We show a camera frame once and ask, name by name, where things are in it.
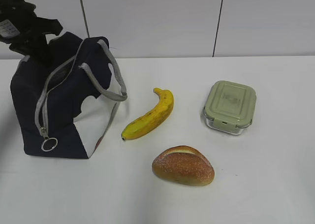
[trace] yellow banana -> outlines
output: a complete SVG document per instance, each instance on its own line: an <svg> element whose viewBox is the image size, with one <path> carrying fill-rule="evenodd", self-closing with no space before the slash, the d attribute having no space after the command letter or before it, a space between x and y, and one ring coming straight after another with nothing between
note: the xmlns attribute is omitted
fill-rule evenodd
<svg viewBox="0 0 315 224"><path fill-rule="evenodd" d="M158 127L171 114L174 97L169 90L153 89L159 97L158 104L142 117L131 122L122 132L122 139L137 139Z"/></svg>

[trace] plastic lid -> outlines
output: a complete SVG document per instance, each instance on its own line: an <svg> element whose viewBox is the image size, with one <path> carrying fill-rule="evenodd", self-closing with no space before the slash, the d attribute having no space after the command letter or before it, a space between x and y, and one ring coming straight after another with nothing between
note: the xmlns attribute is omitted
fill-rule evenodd
<svg viewBox="0 0 315 224"><path fill-rule="evenodd" d="M245 128L252 123L256 104L255 90L228 81L214 84L206 102L206 117L215 123Z"/></svg>

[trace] zipper pull ring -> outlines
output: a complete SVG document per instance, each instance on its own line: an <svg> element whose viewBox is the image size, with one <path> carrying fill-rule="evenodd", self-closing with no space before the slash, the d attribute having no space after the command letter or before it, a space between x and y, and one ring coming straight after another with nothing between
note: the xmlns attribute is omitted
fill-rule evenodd
<svg viewBox="0 0 315 224"><path fill-rule="evenodd" d="M41 136L44 137L44 142L41 144L41 149L44 152L54 150L58 145L58 139L49 138L47 129L45 127L40 128Z"/></svg>

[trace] lunch bag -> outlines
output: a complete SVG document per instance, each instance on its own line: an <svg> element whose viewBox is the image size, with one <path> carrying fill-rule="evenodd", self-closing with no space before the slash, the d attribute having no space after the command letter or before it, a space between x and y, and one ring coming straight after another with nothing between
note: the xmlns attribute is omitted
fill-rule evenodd
<svg viewBox="0 0 315 224"><path fill-rule="evenodd" d="M11 80L24 151L41 157L88 159L111 125L126 86L105 37L84 40L72 33L48 44L45 67L25 56ZM111 64L120 94L111 86Z"/></svg>

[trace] bread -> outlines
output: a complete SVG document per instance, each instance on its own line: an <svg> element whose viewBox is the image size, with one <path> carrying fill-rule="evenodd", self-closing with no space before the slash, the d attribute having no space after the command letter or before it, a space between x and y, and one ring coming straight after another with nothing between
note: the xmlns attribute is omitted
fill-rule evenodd
<svg viewBox="0 0 315 224"><path fill-rule="evenodd" d="M152 170L159 178L189 186L210 184L215 176L210 162L189 146L165 150L154 159Z"/></svg>

